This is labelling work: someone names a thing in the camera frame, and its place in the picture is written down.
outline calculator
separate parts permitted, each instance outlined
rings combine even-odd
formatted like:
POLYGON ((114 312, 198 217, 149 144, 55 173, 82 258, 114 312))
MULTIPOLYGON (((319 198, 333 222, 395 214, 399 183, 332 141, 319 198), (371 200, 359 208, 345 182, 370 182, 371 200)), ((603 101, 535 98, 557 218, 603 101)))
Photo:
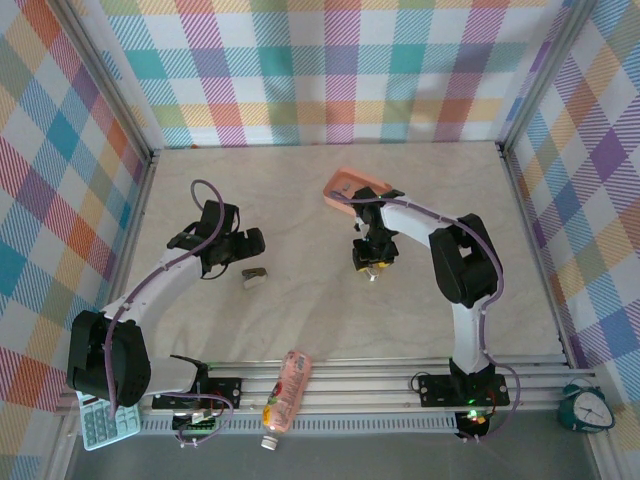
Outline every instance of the calculator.
POLYGON ((109 418, 111 404, 93 395, 76 392, 80 401, 82 440, 86 450, 95 450, 135 435, 140 427, 140 408, 118 407, 114 419, 109 418))

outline bottle cap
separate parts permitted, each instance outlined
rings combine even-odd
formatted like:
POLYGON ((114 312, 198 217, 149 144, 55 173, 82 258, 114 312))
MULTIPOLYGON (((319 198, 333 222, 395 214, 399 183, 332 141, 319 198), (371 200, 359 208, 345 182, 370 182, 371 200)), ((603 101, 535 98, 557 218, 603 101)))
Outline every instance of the bottle cap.
POLYGON ((260 444, 267 450, 275 450, 278 445, 278 439, 275 437, 270 437, 269 435, 265 435, 262 437, 262 443, 260 444))

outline gray floor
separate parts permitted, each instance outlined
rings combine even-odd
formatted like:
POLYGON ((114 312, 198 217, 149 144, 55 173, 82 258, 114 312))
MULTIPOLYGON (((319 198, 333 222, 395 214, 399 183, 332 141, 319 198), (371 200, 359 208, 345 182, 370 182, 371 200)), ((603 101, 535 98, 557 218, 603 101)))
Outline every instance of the gray floor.
POLYGON ((171 437, 133 437, 86 452, 78 438, 68 480, 101 479, 437 479, 600 478, 586 437, 563 430, 555 412, 518 413, 481 445, 452 435, 284 437, 277 451, 260 437, 222 436, 197 450, 171 437))

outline colorful plaid pattern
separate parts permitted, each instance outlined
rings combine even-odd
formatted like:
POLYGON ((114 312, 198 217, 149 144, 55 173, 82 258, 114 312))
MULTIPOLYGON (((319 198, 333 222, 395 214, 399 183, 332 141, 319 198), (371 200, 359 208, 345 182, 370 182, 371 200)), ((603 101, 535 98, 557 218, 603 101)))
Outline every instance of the colorful plaid pattern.
POLYGON ((34 478, 71 321, 101 307, 143 169, 45 0, 0 0, 0 478, 34 478))
POLYGON ((542 46, 540 47, 540 50, 536 55, 536 59, 531 65, 531 68, 527 73, 527 77, 520 87, 520 91, 518 92, 518 96, 516 97, 515 102, 513 102, 513 105, 511 106, 511 110, 509 110, 507 120, 502 126, 502 130, 500 131, 500 135, 498 136, 498 141, 504 141, 507 137, 507 134, 511 130, 513 122, 518 116, 518 113, 520 113, 522 103, 531 91, 531 87, 533 87, 533 85, 535 84, 536 79, 538 78, 538 74, 540 73, 540 69, 544 65, 544 62, 546 61, 547 56, 551 51, 551 46, 565 26, 567 17, 571 13, 571 10, 574 8, 575 3, 575 0, 564 0, 562 2, 562 7, 560 7, 558 15, 554 19, 553 24, 551 25, 551 28, 549 29, 549 32, 544 39, 544 42, 542 42, 542 46))
POLYGON ((547 4, 101 0, 169 147, 494 139, 547 4))
POLYGON ((515 149, 519 186, 583 366, 618 384, 640 473, 640 0, 601 1, 515 149))

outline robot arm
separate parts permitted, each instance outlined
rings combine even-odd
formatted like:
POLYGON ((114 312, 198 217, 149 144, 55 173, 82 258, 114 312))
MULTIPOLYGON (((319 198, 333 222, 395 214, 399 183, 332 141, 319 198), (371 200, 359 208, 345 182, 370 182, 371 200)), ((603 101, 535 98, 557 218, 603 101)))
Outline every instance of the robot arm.
MULTIPOLYGON (((378 196, 365 187, 357 191, 353 199, 366 202, 352 204, 356 211, 356 230, 368 226, 363 238, 353 242, 357 270, 394 263, 398 250, 392 238, 398 233, 431 250, 438 287, 453 310, 455 345, 450 360, 450 380, 458 400, 474 399, 502 383, 481 342, 482 306, 498 285, 498 274, 487 252, 461 228, 442 220, 447 217, 435 212, 427 216, 407 208, 405 205, 412 202, 402 192, 392 190, 378 196), (387 199, 402 204, 389 203, 387 199)), ((478 216, 469 214, 458 222, 478 234, 495 254, 478 216)))
POLYGON ((195 360, 177 356, 149 359, 145 338, 149 338, 169 306, 214 266, 226 267, 264 251, 260 230, 233 230, 238 207, 225 204, 224 208, 222 229, 206 248, 166 268, 169 262, 211 236, 220 218, 220 206, 214 201, 205 203, 199 222, 189 225, 169 241, 167 250, 152 270, 162 267, 164 271, 144 285, 130 304, 125 304, 129 297, 127 292, 101 312, 83 311, 75 318, 67 369, 67 384, 71 388, 109 398, 103 346, 109 323, 122 306, 126 313, 114 330, 112 343, 118 404, 128 407, 144 395, 189 392, 199 378, 206 377, 206 365, 195 360))
MULTIPOLYGON (((407 196, 398 197, 411 202, 407 196)), ((438 219, 427 218, 421 213, 401 205, 386 204, 380 209, 382 223, 388 230, 403 233, 425 247, 431 249, 431 236, 439 229, 447 229, 448 224, 438 219)), ((438 242, 437 235, 433 240, 438 242)), ((480 349, 480 306, 488 296, 482 297, 470 307, 462 303, 452 303, 455 344, 453 362, 466 374, 483 370, 489 361, 480 349)))

